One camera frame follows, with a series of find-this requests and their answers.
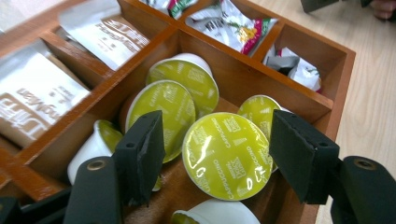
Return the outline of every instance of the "wooden tray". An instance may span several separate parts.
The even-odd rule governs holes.
[[[236,112],[248,97],[266,94],[312,123],[335,140],[341,119],[355,52],[246,0],[233,0],[251,19],[278,18],[278,23],[248,57],[184,23],[191,13],[215,3],[200,0],[174,20],[138,0],[119,0],[122,16],[150,39],[121,69],[114,72],[91,54],[56,35],[58,13],[83,0],[65,1],[0,36],[0,56],[41,38],[50,50],[90,89],[91,94],[26,148],[0,136],[0,196],[15,196],[21,203],[39,201],[68,187],[66,168],[92,133],[98,119],[118,122],[122,103],[145,86],[149,68],[181,52],[204,58],[219,85],[216,111]],[[275,44],[288,47],[316,66],[322,93],[316,93],[262,64]],[[210,197],[189,179],[180,158],[163,167],[163,188],[153,193],[149,207],[125,208],[125,222],[167,223],[176,210],[189,210]],[[280,172],[257,195],[243,203],[262,223],[315,223],[317,205],[300,203]]]

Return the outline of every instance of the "wooden table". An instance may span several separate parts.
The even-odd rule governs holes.
[[[336,138],[340,159],[357,155],[396,176],[396,23],[373,16],[360,1],[332,4],[306,14],[300,0],[250,0],[356,51],[346,105]],[[330,204],[317,223],[332,223]]]

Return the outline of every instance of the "human hand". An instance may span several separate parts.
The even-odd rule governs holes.
[[[396,1],[394,0],[373,0],[370,6],[374,10],[374,15],[379,19],[389,19],[396,8]]]

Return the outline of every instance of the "tabletop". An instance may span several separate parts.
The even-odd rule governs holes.
[[[396,176],[396,23],[381,21],[359,0],[340,1],[309,14],[300,0],[250,0],[356,52],[336,143],[340,159],[362,156]],[[332,223],[330,205],[317,223]]]

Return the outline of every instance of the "wooden box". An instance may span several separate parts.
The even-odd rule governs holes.
[[[122,16],[150,43],[114,72],[90,53],[56,35],[60,28],[58,13],[82,1],[65,1],[0,36],[0,56],[38,38],[44,40],[91,90],[87,98],[29,147],[15,147],[0,136],[0,196],[15,196],[22,203],[32,203],[70,186],[67,165],[91,135],[93,123],[98,119],[118,122],[123,102],[131,93],[144,88],[149,68],[181,52],[197,54],[209,64],[219,86],[216,111],[236,112],[249,96],[266,94],[335,140],[355,59],[352,50],[249,1],[233,0],[251,19],[278,19],[255,53],[248,57],[185,24],[191,13],[214,4],[215,0],[200,0],[178,20],[138,0],[119,0]],[[277,49],[290,48],[318,68],[321,93],[262,63],[274,44]],[[149,207],[125,208],[126,223],[167,223],[176,210],[189,210],[210,198],[191,182],[180,158],[165,164],[163,176],[163,188],[153,193]],[[318,212],[317,205],[298,201],[280,172],[273,173],[259,194],[242,203],[262,223],[315,223]]]

